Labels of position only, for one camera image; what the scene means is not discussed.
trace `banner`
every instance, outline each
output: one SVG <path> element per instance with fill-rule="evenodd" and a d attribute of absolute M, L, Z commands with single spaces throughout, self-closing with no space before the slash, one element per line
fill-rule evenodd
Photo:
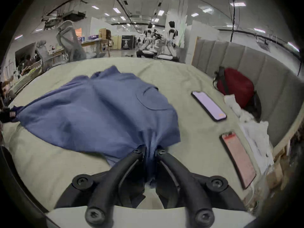
<path fill-rule="evenodd" d="M 133 49 L 134 36 L 122 36 L 121 49 Z"/>

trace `cardboard box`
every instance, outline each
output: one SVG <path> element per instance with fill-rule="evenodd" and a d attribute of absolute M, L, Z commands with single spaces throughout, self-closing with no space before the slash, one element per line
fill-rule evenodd
<path fill-rule="evenodd" d="M 283 172 L 280 164 L 280 160 L 275 162 L 274 165 L 272 165 L 267 173 L 266 180 L 269 189 L 273 189 L 277 187 L 283 179 Z"/>
<path fill-rule="evenodd" d="M 98 38 L 111 39 L 111 31 L 106 28 L 99 29 Z"/>
<path fill-rule="evenodd" d="M 106 28 L 99 29 L 98 38 L 106 39 L 106 37 L 107 37 L 107 29 Z"/>

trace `gray headboard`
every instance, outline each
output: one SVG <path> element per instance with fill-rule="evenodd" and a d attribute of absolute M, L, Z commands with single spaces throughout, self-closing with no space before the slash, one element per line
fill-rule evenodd
<path fill-rule="evenodd" d="M 304 83 L 283 63 L 261 51 L 223 41 L 198 39 L 192 65 L 211 78 L 220 66 L 237 69 L 254 84 L 262 120 L 276 146 L 296 119 L 304 101 Z"/>

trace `office chair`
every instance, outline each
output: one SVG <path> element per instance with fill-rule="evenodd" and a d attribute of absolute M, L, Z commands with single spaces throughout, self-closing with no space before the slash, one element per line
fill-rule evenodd
<path fill-rule="evenodd" d="M 37 42 L 36 45 L 37 53 L 42 60 L 43 72 L 47 71 L 51 67 L 65 63 L 65 61 L 62 61 L 61 55 L 57 55 L 57 56 L 49 55 L 45 44 L 46 44 L 45 40 L 40 40 Z M 61 59 L 60 62 L 54 63 L 53 61 L 55 58 L 60 58 Z"/>
<path fill-rule="evenodd" d="M 69 62 L 86 59 L 86 53 L 77 39 L 72 21 L 64 21 L 58 27 L 59 32 L 56 35 L 59 45 L 61 45 L 66 53 Z"/>

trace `smartphone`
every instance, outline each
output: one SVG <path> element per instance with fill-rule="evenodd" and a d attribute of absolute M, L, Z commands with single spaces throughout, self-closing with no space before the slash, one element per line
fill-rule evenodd
<path fill-rule="evenodd" d="M 249 155 L 234 132 L 224 133 L 219 138 L 232 159 L 243 189 L 246 189 L 256 176 Z"/>
<path fill-rule="evenodd" d="M 215 104 L 205 92 L 192 91 L 191 95 L 198 103 L 200 103 L 200 105 L 215 122 L 225 120 L 227 118 L 222 109 L 219 108 L 218 105 Z"/>

